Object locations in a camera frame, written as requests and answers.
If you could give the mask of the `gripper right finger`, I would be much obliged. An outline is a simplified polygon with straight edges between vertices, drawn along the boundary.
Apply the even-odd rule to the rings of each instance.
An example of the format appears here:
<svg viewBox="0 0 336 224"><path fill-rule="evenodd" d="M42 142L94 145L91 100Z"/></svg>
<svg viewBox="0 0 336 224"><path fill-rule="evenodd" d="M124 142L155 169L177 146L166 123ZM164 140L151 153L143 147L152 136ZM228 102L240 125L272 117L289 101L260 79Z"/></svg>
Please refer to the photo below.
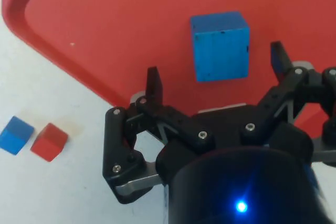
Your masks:
<svg viewBox="0 0 336 224"><path fill-rule="evenodd" d="M278 85L270 88L245 116L240 130L244 145L269 144L300 159L335 167L335 68L322 73L296 67L280 41L270 44L271 65ZM307 103L319 104L328 119L312 140L293 122Z"/></svg>

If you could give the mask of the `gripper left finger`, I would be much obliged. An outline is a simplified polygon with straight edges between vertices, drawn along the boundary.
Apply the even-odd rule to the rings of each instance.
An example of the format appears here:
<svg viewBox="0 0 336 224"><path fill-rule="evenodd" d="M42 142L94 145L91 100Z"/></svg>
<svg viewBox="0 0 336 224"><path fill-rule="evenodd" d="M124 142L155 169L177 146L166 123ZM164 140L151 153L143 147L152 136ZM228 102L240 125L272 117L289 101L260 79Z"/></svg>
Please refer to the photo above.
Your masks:
<svg viewBox="0 0 336 224"><path fill-rule="evenodd" d="M155 162L147 162L134 148L142 132L149 132L164 145ZM159 71L150 67L145 94L128 108L118 106L106 112L102 175L118 202L129 204L156 185L168 185L181 168L214 148L211 130L163 105Z"/></svg>

